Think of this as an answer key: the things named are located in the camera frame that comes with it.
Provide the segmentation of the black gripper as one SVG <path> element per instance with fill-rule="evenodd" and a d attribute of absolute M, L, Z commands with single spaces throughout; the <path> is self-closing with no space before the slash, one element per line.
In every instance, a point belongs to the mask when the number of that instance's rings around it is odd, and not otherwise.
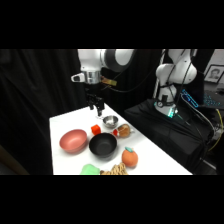
<path fill-rule="evenodd" d="M 100 97 L 101 87 L 99 84 L 85 85 L 87 104 L 89 105 L 90 110 L 94 110 L 94 107 L 97 108 L 97 116 L 102 117 L 104 109 L 104 99 Z"/>

